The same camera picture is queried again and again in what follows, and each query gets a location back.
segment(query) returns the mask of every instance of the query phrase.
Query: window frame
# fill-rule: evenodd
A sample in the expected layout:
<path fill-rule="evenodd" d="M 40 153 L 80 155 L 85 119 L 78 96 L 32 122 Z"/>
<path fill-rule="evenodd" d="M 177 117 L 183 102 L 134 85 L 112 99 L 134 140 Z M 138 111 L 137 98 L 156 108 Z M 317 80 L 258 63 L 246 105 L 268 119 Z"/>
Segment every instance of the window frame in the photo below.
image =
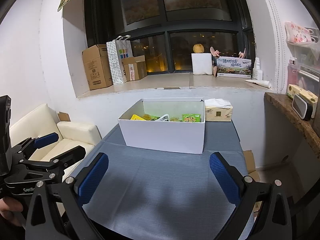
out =
<path fill-rule="evenodd" d="M 158 0 L 160 23 L 139 29 L 114 34 L 111 17 L 107 17 L 106 11 L 112 13 L 110 0 L 84 0 L 85 26 L 87 32 L 88 47 L 95 44 L 104 44 L 121 36 L 130 35 L 130 40 L 164 35 L 165 52 L 168 71 L 153 72 L 148 75 L 164 73 L 192 72 L 192 70 L 175 70 L 171 50 L 170 33 L 178 32 L 227 32 L 237 34 L 237 50 L 247 49 L 247 55 L 253 61 L 255 51 L 251 50 L 247 35 L 253 32 L 252 21 L 246 0 L 226 0 L 231 21 L 224 20 L 179 20 L 168 21 L 164 0 Z"/>

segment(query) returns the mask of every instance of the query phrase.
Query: windowsill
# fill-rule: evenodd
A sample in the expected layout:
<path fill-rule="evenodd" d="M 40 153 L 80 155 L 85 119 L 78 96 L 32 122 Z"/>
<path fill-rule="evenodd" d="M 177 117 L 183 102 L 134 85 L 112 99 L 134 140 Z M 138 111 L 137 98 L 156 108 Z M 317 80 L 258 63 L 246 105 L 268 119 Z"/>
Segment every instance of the windowsill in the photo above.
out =
<path fill-rule="evenodd" d="M 194 89 L 199 87 L 233 87 L 253 91 L 272 92 L 272 89 L 267 89 L 252 83 L 245 82 L 244 78 L 214 77 L 213 75 L 193 75 L 192 73 L 173 73 L 149 75 L 141 80 L 130 81 L 124 84 L 113 85 L 107 88 L 91 90 L 79 96 L 78 98 L 132 90 Z"/>

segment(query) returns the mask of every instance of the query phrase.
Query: sofa armrest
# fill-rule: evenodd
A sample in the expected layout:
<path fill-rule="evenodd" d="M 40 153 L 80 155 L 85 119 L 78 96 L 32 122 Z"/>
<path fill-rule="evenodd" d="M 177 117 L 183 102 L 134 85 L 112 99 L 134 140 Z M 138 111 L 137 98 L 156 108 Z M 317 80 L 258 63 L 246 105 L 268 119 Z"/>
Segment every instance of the sofa armrest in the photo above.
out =
<path fill-rule="evenodd" d="M 98 128 L 94 124 L 78 122 L 58 122 L 57 127 L 64 139 L 97 145 L 101 141 Z"/>

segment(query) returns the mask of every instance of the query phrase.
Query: sofa cushion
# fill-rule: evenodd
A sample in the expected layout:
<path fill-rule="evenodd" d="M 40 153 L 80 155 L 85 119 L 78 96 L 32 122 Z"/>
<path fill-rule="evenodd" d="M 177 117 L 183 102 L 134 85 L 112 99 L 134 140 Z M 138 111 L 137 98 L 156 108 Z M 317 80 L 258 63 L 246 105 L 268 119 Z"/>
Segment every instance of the sofa cushion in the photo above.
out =
<path fill-rule="evenodd" d="M 59 141 L 63 139 L 51 115 L 50 108 L 47 104 L 43 104 L 10 127 L 11 145 L 15 146 L 28 137 L 36 138 L 53 132 L 59 135 Z M 58 142 L 37 149 L 30 157 L 30 160 L 41 160 L 57 144 Z"/>
<path fill-rule="evenodd" d="M 57 127 L 64 139 L 97 145 L 101 141 L 98 128 L 94 124 L 78 122 L 58 122 Z"/>
<path fill-rule="evenodd" d="M 94 147 L 94 145 L 92 144 L 88 144 L 88 143 L 84 143 L 84 142 L 80 142 L 80 141 L 73 141 L 70 139 L 63 139 L 62 141 L 60 141 L 58 143 L 58 145 L 56 147 L 54 147 L 45 157 L 43 157 L 41 159 L 41 161 L 43 162 L 48 162 L 50 161 L 52 158 L 54 158 L 55 156 L 60 155 L 61 153 L 64 153 L 68 150 L 71 150 L 72 148 L 76 147 L 76 146 L 82 146 L 85 149 L 85 154 L 87 155 Z M 64 170 L 64 175 L 62 178 L 62 181 L 64 181 L 65 178 L 68 177 L 68 175 L 73 171 L 73 169 L 80 163 L 77 162 L 75 164 L 73 164 L 72 166 L 66 168 Z"/>

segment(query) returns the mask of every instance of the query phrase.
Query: blue tablecloth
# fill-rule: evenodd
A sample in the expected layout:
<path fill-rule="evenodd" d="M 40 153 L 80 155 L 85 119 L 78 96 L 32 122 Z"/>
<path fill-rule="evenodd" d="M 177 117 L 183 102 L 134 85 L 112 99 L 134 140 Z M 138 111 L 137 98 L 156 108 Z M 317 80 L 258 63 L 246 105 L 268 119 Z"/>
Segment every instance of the blue tablecloth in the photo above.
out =
<path fill-rule="evenodd" d="M 239 137 L 232 122 L 207 122 L 201 155 L 128 147 L 119 125 L 71 173 L 76 176 L 99 152 L 109 168 L 84 210 L 95 222 L 138 240 L 214 239 L 235 206 L 209 167 L 219 151 L 247 175 Z M 242 236 L 253 225 L 250 218 Z"/>

